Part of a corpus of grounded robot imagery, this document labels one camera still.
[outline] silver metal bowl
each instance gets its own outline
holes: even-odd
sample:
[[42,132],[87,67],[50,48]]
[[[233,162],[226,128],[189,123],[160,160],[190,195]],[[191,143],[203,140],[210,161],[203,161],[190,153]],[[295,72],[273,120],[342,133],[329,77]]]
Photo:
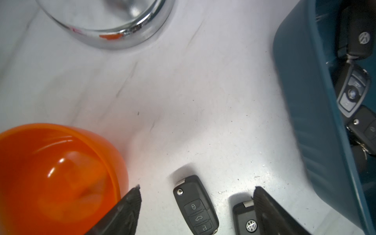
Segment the silver metal bowl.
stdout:
[[[92,3],[88,1],[86,5],[82,4],[84,8],[77,10],[75,8],[78,3],[72,0],[37,0],[37,2],[51,19],[76,39],[103,49],[124,49],[145,41],[163,25],[174,4],[174,0],[96,0]],[[101,6],[90,9],[90,4],[94,3],[97,5],[103,3],[104,9],[101,9]],[[66,7],[68,4],[73,4],[73,7]],[[106,17],[104,19],[117,17],[117,21],[103,24],[100,19],[98,20],[99,16]],[[77,21],[80,17],[86,17],[86,21]],[[97,20],[97,25],[89,26],[90,17]],[[103,29],[106,25],[112,28]]]

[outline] scratch mark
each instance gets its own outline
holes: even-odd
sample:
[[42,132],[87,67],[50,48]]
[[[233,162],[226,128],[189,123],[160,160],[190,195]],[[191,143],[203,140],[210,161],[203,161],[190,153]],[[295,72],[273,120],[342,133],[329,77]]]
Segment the scratch mark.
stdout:
[[200,30],[200,28],[201,28],[201,26],[202,26],[202,24],[203,24],[204,22],[205,22],[205,19],[203,19],[203,20],[201,21],[200,26],[196,29],[196,32],[193,34],[193,36],[192,36],[191,39],[189,40],[186,49],[190,46],[190,44],[192,43],[194,37],[195,37],[195,36],[197,35],[197,33],[199,32],[199,30]]
[[119,91],[116,93],[116,95],[115,95],[116,98],[119,97],[119,95],[120,95],[121,91],[123,90],[123,88],[125,87],[125,83],[128,81],[128,79],[132,78],[135,75],[137,64],[138,64],[138,61],[135,63],[135,65],[133,66],[133,69],[132,69],[130,75],[125,79],[125,81],[121,85]]
[[213,196],[213,197],[215,197],[215,198],[218,198],[216,195],[214,195],[214,193],[211,193],[210,195]]
[[187,6],[189,5],[188,3],[189,3],[190,1],[185,1],[185,2],[186,2],[186,4],[185,4],[185,6],[184,6],[184,8],[183,8],[183,12],[184,12],[183,16],[185,16],[185,14],[188,12],[188,11],[186,10],[186,8],[187,8]]
[[102,115],[99,117],[99,121],[102,121],[106,115],[109,113],[110,109],[112,108],[112,106],[114,105],[114,101],[112,101],[108,106],[107,108],[105,109],[105,111],[102,113]]
[[159,117],[156,119],[156,120],[154,120],[154,122],[153,122],[153,125],[152,125],[152,127],[150,128],[150,131],[149,132],[151,132],[152,131],[152,129],[154,128],[154,126],[155,126],[155,123],[157,122],[159,120]]
[[9,65],[13,62],[15,55],[18,54],[17,52],[18,52],[18,50],[20,50],[21,44],[25,41],[25,38],[26,38],[26,35],[27,35],[28,31],[29,31],[30,25],[31,25],[31,23],[33,23],[33,21],[36,18],[36,16],[38,15],[39,11],[40,11],[40,8],[38,8],[38,10],[34,13],[34,15],[28,21],[24,32],[18,38],[18,40],[16,41],[16,43],[14,44],[14,46],[12,48],[12,52],[10,53],[10,56],[5,60],[4,65],[2,67],[0,67],[0,78],[2,78],[5,75],[5,72],[7,71],[7,69],[5,69],[5,68],[9,68],[10,67]]
[[72,117],[72,120],[70,121],[69,125],[73,126],[73,124],[77,120],[79,114],[81,113],[82,103],[87,98],[87,93],[88,93],[90,83],[91,83],[91,81],[94,77],[96,77],[98,74],[100,74],[100,72],[101,72],[101,68],[97,68],[97,69],[93,70],[94,75],[91,76],[90,79],[88,80],[86,87],[85,87],[85,90],[80,94],[80,96],[78,97],[78,101],[77,101],[76,105],[74,106],[74,109],[73,109],[73,112],[72,112],[73,117]]

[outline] lock button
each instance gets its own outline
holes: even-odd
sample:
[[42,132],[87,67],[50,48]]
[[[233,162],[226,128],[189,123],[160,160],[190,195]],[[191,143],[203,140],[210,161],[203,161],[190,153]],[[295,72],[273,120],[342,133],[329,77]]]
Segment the lock button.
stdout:
[[184,206],[185,213],[190,216],[205,209],[200,199],[194,200]]

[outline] key fob in bin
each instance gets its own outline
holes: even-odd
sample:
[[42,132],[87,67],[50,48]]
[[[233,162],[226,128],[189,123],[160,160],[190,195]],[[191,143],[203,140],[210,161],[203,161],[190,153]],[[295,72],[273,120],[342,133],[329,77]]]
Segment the key fob in bin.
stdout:
[[242,202],[232,208],[236,235],[259,235],[253,200]]
[[197,175],[178,182],[174,196],[185,222],[195,235],[215,234],[219,221],[213,204]]
[[355,135],[357,142],[369,154],[376,155],[376,114],[362,105],[347,128]]
[[342,59],[365,59],[373,52],[376,20],[370,6],[354,0],[340,15],[337,55]]
[[349,118],[359,108],[371,86],[367,71],[351,61],[345,63],[335,84],[337,105],[342,114]]

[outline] bmw key fob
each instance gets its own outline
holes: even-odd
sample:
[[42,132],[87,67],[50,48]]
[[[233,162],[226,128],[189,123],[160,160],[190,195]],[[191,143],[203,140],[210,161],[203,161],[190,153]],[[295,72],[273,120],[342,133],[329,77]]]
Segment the bmw key fob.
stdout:
[[217,232],[217,214],[197,175],[179,181],[173,193],[180,212],[193,234],[211,235]]
[[232,208],[236,235],[260,235],[253,200]]
[[356,141],[369,154],[376,155],[376,114],[362,105],[355,113],[347,128],[355,135]]
[[371,78],[367,71],[352,61],[347,61],[335,84],[337,105],[345,120],[359,108],[370,86]]

